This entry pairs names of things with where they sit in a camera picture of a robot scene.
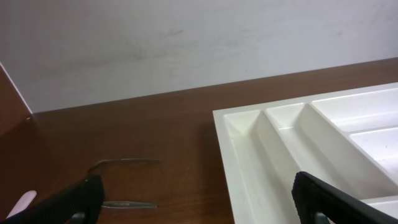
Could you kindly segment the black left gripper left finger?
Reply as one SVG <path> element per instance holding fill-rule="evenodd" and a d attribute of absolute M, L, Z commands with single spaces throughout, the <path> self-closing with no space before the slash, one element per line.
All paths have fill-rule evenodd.
<path fill-rule="evenodd" d="M 96 224 L 105 198 L 100 175 L 88 175 L 1 224 Z"/>

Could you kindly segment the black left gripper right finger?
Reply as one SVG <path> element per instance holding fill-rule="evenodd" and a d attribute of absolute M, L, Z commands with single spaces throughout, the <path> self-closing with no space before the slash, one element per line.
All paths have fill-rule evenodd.
<path fill-rule="evenodd" d="M 397 224 L 397 219 L 366 205 L 308 172 L 295 175 L 292 197 L 302 224 Z"/>

